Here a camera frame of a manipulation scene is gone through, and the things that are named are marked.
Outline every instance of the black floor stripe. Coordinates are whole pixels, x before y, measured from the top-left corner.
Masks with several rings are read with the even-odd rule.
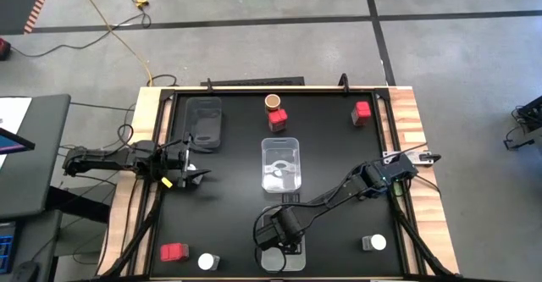
[[[251,25],[289,25],[289,24],[325,24],[325,23],[356,23],[374,21],[407,21],[407,20],[432,20],[432,19],[495,19],[542,16],[542,10],[504,11],[504,12],[475,12],[458,14],[392,14],[392,15],[352,15],[352,16],[321,16],[302,18],[276,18],[276,19],[233,19],[233,20],[208,20],[195,22],[153,23],[147,29],[183,29],[205,27],[235,27]],[[139,24],[130,24],[119,27],[117,30],[143,30]],[[375,27],[375,35],[382,35],[380,24]],[[106,31],[104,25],[82,25],[61,27],[35,27],[32,33],[61,33],[61,32],[89,32]],[[18,35],[21,29],[2,29],[0,35]]]
[[[205,28],[205,27],[235,27],[251,25],[291,25],[291,24],[322,24],[322,23],[354,23],[369,21],[369,16],[321,16],[303,18],[276,18],[276,19],[233,19],[233,20],[210,20],[178,23],[152,23],[145,29],[179,29],[179,28]],[[142,30],[140,24],[123,25],[117,30]],[[56,32],[86,32],[106,31],[105,25],[67,26],[67,27],[35,27],[32,33],[56,33]]]
[[[432,19],[497,19],[511,17],[542,16],[542,10],[472,12],[453,14],[397,14],[380,15],[380,21],[432,20]]]
[[[374,36],[376,37],[376,45],[379,48],[380,60],[384,67],[384,77],[388,85],[395,86],[395,77],[393,70],[391,69],[390,55],[388,54],[388,48],[386,47],[386,41],[384,39],[384,32],[382,32],[382,26],[379,21],[379,12],[376,9],[376,2],[374,0],[367,0],[369,7],[369,14],[373,23]]]

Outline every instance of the red object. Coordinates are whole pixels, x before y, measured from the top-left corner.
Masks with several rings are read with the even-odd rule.
[[[5,61],[11,51],[11,44],[0,38],[0,61]]]
[[[162,262],[179,261],[188,258],[188,245],[181,243],[166,244],[160,247]]]
[[[371,108],[369,102],[358,101],[356,107],[352,111],[352,122],[355,126],[364,125],[369,119],[371,119]]]
[[[276,111],[269,112],[268,119],[269,129],[275,132],[286,128],[286,120],[288,119],[288,114],[284,109],[278,109]]]

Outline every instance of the small cup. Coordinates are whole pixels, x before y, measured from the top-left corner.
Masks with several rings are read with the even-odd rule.
[[[280,97],[275,94],[267,95],[264,101],[268,112],[273,112],[280,108]]]
[[[382,235],[363,236],[362,243],[363,250],[366,252],[381,251],[386,248],[386,239]]]
[[[210,253],[203,253],[197,260],[197,265],[203,270],[217,270],[219,256],[212,255]]]

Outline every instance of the black table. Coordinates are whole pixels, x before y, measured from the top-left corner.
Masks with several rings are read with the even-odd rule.
[[[335,187],[348,171],[363,161],[381,157],[382,129],[372,92],[290,92],[280,94],[287,110],[287,130],[271,133],[263,99],[265,92],[217,91],[222,100],[221,145],[212,154],[191,154],[199,169],[211,169],[195,191],[163,192],[160,219],[154,232],[150,275],[160,279],[257,278],[266,274],[253,256],[252,224],[267,206],[281,202],[280,194],[262,188],[261,141],[267,137],[295,137],[300,143],[302,202]],[[174,100],[169,140],[184,133],[185,104],[201,93],[180,92]],[[362,128],[351,123],[357,101],[369,101],[373,117]],[[363,252],[365,235],[384,235],[381,252]],[[300,272],[277,277],[401,276],[401,241],[385,197],[345,205],[317,219],[306,233],[307,265]],[[160,246],[182,242],[191,246],[183,263],[160,261]],[[198,268],[200,254],[221,257],[219,270]]]
[[[34,142],[36,148],[9,154],[0,168],[0,219],[60,209],[95,221],[108,221],[109,206],[85,198],[72,201],[76,195],[50,186],[70,99],[69,95],[32,98],[17,135]]]

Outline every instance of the blue screen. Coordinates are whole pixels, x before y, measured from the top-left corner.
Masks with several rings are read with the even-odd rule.
[[[19,143],[0,135],[0,152],[9,152],[11,150],[15,151],[21,148],[25,148],[25,146],[22,146]]]

